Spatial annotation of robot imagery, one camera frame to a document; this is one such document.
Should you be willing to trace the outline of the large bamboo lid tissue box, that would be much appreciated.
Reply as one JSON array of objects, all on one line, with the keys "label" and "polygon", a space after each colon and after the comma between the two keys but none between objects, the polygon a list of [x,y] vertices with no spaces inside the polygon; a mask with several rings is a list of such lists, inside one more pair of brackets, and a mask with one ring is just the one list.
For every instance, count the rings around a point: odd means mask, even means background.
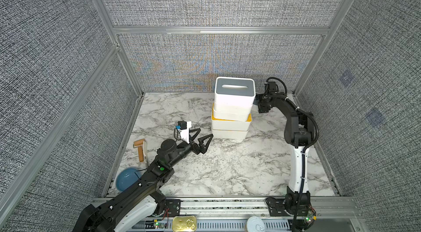
[{"label": "large bamboo lid tissue box", "polygon": [[212,134],[216,139],[245,139],[248,131],[214,130]]}]

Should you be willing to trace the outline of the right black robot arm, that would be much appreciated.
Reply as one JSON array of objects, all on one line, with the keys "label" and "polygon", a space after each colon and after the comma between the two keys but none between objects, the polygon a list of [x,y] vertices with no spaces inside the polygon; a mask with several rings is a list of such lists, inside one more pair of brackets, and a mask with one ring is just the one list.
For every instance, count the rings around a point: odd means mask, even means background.
[{"label": "right black robot arm", "polygon": [[255,96],[255,103],[260,114],[276,108],[286,118],[284,140],[292,146],[292,152],[284,209],[293,217],[292,231],[304,232],[314,224],[316,217],[308,188],[308,154],[310,147],[318,141],[319,127],[312,113],[290,100],[286,84],[277,77],[266,80],[264,92]]}]

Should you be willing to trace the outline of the yellow lid tissue box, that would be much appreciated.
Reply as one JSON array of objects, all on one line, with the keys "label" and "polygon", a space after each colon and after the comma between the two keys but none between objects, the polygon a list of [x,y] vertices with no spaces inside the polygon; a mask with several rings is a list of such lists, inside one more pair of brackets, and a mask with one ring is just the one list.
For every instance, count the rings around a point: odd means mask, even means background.
[{"label": "yellow lid tissue box", "polygon": [[224,120],[215,117],[215,114],[212,113],[211,116],[211,128],[213,130],[224,130],[224,131],[248,131],[251,122],[252,122],[252,114],[248,115],[246,121],[235,121],[235,120]]}]

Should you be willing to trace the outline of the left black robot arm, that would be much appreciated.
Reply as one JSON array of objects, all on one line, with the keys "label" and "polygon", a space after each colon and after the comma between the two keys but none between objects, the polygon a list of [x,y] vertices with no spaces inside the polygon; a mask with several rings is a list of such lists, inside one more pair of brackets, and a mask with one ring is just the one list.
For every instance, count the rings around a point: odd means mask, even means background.
[{"label": "left black robot arm", "polygon": [[99,205],[88,205],[81,212],[75,232],[126,232],[139,221],[163,212],[166,197],[160,188],[174,175],[174,166],[190,153],[205,154],[213,134],[198,138],[200,129],[179,144],[166,139],[157,150],[154,161],[137,180],[118,196]]}]

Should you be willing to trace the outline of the grey lid tissue box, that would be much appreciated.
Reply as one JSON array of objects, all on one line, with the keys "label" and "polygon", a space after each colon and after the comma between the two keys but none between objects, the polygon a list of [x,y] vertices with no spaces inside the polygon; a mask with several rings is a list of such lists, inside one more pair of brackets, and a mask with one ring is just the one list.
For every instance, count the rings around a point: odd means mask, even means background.
[{"label": "grey lid tissue box", "polygon": [[251,106],[256,96],[255,82],[238,77],[217,77],[214,102],[222,105]]}]

